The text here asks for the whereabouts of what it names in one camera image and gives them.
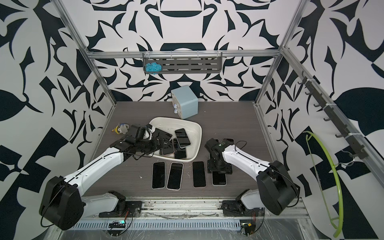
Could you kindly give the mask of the dark smartphone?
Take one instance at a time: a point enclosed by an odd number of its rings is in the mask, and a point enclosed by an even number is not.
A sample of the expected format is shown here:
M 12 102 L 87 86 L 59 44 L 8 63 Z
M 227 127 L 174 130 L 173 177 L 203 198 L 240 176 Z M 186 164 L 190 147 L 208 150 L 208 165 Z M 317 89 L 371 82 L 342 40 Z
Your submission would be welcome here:
M 194 188 L 205 188 L 207 186 L 205 163 L 193 162 L 193 186 Z
M 227 144 L 229 144 L 229 145 L 234 145 L 235 143 L 234 143 L 234 139 L 230 139 L 230 138 L 224 138 L 223 139 L 223 142 L 224 143 L 227 143 Z

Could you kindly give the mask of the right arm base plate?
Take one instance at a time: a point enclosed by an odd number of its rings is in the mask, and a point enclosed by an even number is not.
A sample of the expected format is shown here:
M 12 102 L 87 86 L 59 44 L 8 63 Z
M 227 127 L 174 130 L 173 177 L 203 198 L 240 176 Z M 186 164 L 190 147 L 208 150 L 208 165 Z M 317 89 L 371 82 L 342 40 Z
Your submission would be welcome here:
M 220 207 L 225 217 L 260 217 L 264 208 L 247 209 L 240 201 L 223 201 Z

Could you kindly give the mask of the white case smartphone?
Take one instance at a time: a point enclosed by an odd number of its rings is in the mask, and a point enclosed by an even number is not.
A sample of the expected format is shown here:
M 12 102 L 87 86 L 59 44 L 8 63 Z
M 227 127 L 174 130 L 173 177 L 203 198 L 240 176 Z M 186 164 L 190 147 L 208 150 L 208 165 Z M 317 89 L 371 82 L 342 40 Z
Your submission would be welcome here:
M 181 189 L 184 165 L 182 163 L 171 163 L 167 189 L 178 191 Z

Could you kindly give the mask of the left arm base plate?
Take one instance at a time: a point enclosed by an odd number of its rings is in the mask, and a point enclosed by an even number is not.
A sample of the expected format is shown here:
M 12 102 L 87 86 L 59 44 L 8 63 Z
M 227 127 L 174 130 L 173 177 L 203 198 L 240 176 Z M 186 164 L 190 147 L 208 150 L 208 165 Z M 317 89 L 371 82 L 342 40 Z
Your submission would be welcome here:
M 142 201 L 119 201 L 117 206 L 111 212 L 103 212 L 99 214 L 99 218 L 122 218 L 125 215 L 141 213 Z

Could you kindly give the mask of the grey edge smartphone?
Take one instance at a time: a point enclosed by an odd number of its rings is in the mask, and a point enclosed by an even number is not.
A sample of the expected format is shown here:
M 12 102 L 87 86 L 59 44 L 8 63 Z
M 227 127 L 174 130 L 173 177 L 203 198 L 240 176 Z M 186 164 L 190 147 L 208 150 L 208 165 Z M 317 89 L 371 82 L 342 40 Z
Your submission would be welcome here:
M 163 189 L 166 184 L 166 163 L 156 162 L 153 164 L 152 189 Z

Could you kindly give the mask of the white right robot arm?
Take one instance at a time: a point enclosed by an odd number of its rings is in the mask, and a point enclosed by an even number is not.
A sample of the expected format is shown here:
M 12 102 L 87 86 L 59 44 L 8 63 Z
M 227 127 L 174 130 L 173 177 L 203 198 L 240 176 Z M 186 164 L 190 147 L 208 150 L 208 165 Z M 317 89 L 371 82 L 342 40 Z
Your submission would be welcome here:
M 225 214 L 244 216 L 262 208 L 280 215 L 284 209 L 293 206 L 293 200 L 299 199 L 300 190 L 279 161 L 270 163 L 258 159 L 237 147 L 231 139 L 209 139 L 205 148 L 210 156 L 208 173 L 212 174 L 214 185 L 224 183 L 226 177 L 233 173 L 233 166 L 258 185 L 256 190 L 244 190 L 233 201 L 224 201 L 222 209 Z

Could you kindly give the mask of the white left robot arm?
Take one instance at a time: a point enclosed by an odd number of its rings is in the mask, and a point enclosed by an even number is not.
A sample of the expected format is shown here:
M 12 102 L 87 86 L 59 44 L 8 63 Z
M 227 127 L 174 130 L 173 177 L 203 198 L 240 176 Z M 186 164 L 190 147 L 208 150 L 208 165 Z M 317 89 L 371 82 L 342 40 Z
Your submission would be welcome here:
M 101 155 L 65 177 L 53 177 L 46 185 L 39 214 L 61 230 L 72 228 L 80 219 L 97 214 L 124 216 L 126 197 L 116 191 L 84 197 L 101 177 L 129 158 L 151 158 L 171 142 L 172 134 L 148 124 L 132 125 Z

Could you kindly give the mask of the pink case smartphone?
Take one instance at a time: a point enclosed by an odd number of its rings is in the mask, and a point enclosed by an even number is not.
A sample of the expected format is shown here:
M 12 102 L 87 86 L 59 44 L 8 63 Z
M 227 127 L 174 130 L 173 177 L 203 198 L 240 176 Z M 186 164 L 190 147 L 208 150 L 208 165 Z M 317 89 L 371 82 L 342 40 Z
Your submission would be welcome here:
M 227 177 L 225 174 L 212 172 L 212 184 L 213 186 L 226 186 Z

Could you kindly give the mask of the white plastic storage tub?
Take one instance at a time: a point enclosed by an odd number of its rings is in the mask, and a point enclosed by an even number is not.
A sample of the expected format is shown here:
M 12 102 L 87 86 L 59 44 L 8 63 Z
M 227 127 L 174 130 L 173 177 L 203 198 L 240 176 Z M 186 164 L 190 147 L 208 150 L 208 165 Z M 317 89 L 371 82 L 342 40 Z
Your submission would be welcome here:
M 153 128 L 172 134 L 173 138 L 176 137 L 175 130 L 185 129 L 191 142 L 191 145 L 186 147 L 187 157 L 185 159 L 175 159 L 174 154 L 162 156 L 160 155 L 160 151 L 154 153 L 155 158 L 187 163 L 197 157 L 202 142 L 202 127 L 198 123 L 181 119 L 156 117 L 152 119 L 149 124 L 152 125 Z

